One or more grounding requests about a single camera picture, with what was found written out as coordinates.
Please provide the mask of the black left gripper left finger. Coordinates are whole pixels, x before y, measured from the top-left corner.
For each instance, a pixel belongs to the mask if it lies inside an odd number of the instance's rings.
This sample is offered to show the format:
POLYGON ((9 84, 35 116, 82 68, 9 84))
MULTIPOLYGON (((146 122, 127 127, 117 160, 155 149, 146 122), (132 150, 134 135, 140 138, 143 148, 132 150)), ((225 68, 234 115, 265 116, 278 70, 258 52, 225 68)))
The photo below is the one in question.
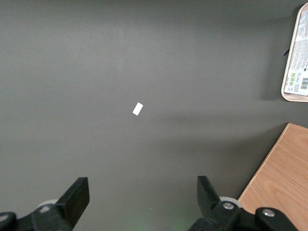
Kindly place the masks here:
POLYGON ((90 202, 87 177, 79 177, 54 203, 39 206, 17 218, 14 212, 1 212, 2 231, 72 231, 90 202))

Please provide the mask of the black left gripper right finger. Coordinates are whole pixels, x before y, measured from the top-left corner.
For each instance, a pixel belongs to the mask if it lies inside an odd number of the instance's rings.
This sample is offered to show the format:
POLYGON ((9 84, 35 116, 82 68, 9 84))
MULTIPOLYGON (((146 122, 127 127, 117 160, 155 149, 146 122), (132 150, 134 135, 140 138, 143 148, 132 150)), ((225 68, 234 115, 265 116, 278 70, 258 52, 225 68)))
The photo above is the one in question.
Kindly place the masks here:
POLYGON ((197 177, 197 201, 202 213, 191 231, 296 231, 280 210, 259 207, 251 214, 232 201, 222 201, 206 176, 197 177))

